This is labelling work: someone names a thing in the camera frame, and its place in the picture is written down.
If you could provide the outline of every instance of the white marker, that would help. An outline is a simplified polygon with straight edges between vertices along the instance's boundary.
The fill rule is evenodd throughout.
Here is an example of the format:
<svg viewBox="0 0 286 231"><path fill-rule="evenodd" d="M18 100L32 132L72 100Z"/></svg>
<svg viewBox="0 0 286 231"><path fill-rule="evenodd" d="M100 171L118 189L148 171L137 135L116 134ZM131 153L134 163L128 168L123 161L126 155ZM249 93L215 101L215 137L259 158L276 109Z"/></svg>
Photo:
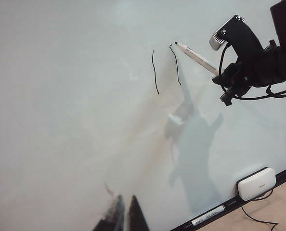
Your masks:
<svg viewBox="0 0 286 231"><path fill-rule="evenodd" d="M219 207L217 207L217 208L207 212L206 214L203 214L202 216L200 216L200 217L190 221L186 226L184 226L183 229L187 230L190 227L194 227L194 226L202 223L203 221L206 221L207 219L209 219L209 218L211 218L211 217L213 217L213 216L223 212L224 210L225 210L225 207L223 205L221 205L221 206L219 206Z"/></svg>
<svg viewBox="0 0 286 231"><path fill-rule="evenodd" d="M193 60L195 60L198 64L200 64L201 66L203 66L205 69L207 69L208 71L210 71L211 73L213 73L214 75L219 75L219 71L217 68L215 68L209 61L207 61L205 58L203 58L201 55L199 55L198 53L195 53L193 50L191 50L189 47L187 47L186 45L182 45L178 42L175 42L175 44L177 46L180 47L180 49L186 54L188 55L190 58L192 58Z"/></svg>

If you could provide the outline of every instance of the robotic arm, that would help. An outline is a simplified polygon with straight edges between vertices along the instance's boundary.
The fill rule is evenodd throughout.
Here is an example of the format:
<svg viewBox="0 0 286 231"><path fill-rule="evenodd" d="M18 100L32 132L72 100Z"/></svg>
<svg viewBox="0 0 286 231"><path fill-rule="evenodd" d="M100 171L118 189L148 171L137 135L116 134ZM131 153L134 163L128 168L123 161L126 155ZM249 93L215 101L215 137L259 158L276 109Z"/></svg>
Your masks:
<svg viewBox="0 0 286 231"><path fill-rule="evenodd" d="M257 100L268 97L286 97L286 91L272 93L271 85L286 81L286 0L271 7L273 23L280 46L274 40L263 49L258 38L245 24L243 17L234 15L224 23L211 37L209 43L218 50L227 41L221 56L221 70L225 50L232 45L238 58L223 73L213 78L220 85L224 94L220 99L228 106L231 99ZM251 87L268 86L266 96L243 98Z"/></svg>

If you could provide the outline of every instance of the black cable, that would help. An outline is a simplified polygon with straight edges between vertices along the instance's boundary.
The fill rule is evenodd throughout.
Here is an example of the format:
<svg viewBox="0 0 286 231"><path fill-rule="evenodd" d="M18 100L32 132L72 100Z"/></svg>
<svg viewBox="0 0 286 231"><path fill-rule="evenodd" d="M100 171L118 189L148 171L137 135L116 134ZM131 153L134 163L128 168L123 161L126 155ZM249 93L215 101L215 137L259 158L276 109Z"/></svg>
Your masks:
<svg viewBox="0 0 286 231"><path fill-rule="evenodd" d="M177 58L176 58L176 55L175 55L175 53L174 53L174 51L172 50L172 46L173 44L171 44L170 46L169 46L169 48L171 49L171 51L172 51L172 53L174 54L174 57L175 57L175 62L176 62L176 69L177 69L177 81L178 81L178 83L180 84L180 85L182 85L181 84L181 82L180 82L180 78L179 78L179 75L178 75L178 65L177 65Z"/></svg>
<svg viewBox="0 0 286 231"><path fill-rule="evenodd" d="M156 81L156 69L155 69L155 65L154 65L154 49L153 49L153 53L152 53L152 64L153 64L153 68L154 68L156 90L157 90L158 95L159 95L159 91L158 91L158 87L157 87L157 81Z"/></svg>
<svg viewBox="0 0 286 231"><path fill-rule="evenodd" d="M223 59L224 59L224 54L226 49L228 49L230 47L230 43L227 43L222 51L221 54L221 59L220 59L220 64L219 64L219 76L221 77L221 70L222 70L222 63L223 63ZM259 97L253 97L253 98L246 98L246 97L238 97L238 96L234 96L234 99L238 99L238 100L261 100L261 99L266 99L266 98L270 98L270 97L274 97L274 98L285 98L286 95L283 95L286 93L286 90L284 91L280 91L277 93L273 93L271 91L271 86L269 85L268 88L266 89L266 93L267 95L264 96L259 96ZM224 86L221 86L222 90L224 91L224 93L227 93L227 90L224 88Z"/></svg>
<svg viewBox="0 0 286 231"><path fill-rule="evenodd" d="M270 191L270 193L269 193L267 196L261 198L262 196L265 195L265 193L264 193L263 195L258 196L256 199L253 199L253 201L261 201L261 200L264 200L264 199L270 197L272 193L273 193L273 189Z"/></svg>
<svg viewBox="0 0 286 231"><path fill-rule="evenodd" d="M272 195L272 193L273 193L273 189L271 190L271 192L270 192L267 196L265 196L265 197L263 197L263 198L256 198L256 199L253 199L252 201L264 200L264 199L270 197L270 196ZM273 229L276 227L276 225L279 224L278 222L269 222L269 221L264 221L264 220L255 219L255 218L253 218L252 216L250 216L250 215L244 210L243 206L241 206L241 209L243 210L244 214L245 214L247 217L249 217L250 219L252 219L252 220L254 220L254 221L256 221L256 222L264 223L264 224L273 224L273 226L272 226L272 228L270 229L270 231L273 231Z"/></svg>
<svg viewBox="0 0 286 231"><path fill-rule="evenodd" d="M271 90L271 87L272 87L273 84L269 85L268 88L266 89L266 93L272 97L275 97L275 98L285 98L286 95L282 95L282 94L279 94L279 93L273 93L272 90Z"/></svg>

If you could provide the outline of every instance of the whiteboard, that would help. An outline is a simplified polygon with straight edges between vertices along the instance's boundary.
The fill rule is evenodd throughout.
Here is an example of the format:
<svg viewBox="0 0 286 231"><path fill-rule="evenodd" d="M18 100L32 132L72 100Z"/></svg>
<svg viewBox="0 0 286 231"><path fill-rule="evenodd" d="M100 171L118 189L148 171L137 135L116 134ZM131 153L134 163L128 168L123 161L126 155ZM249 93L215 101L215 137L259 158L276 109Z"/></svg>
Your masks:
<svg viewBox="0 0 286 231"><path fill-rule="evenodd" d="M278 44L277 2L0 0L0 231L90 231L106 185L166 231L235 196L240 178L285 170L286 99L226 107L173 46L180 86L169 50L185 43L218 65L208 41L234 14ZM235 60L228 49L223 66Z"/></svg>

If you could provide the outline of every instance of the whiteboard eraser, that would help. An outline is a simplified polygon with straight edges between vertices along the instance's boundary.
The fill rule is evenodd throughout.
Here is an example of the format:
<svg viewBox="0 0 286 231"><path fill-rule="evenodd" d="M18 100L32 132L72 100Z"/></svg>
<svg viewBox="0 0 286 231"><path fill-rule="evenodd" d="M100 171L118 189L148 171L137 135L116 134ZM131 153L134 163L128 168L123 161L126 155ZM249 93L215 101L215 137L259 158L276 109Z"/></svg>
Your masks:
<svg viewBox="0 0 286 231"><path fill-rule="evenodd" d="M262 168L236 183L238 194L244 201L249 201L268 192L275 184L275 170L270 167Z"/></svg>

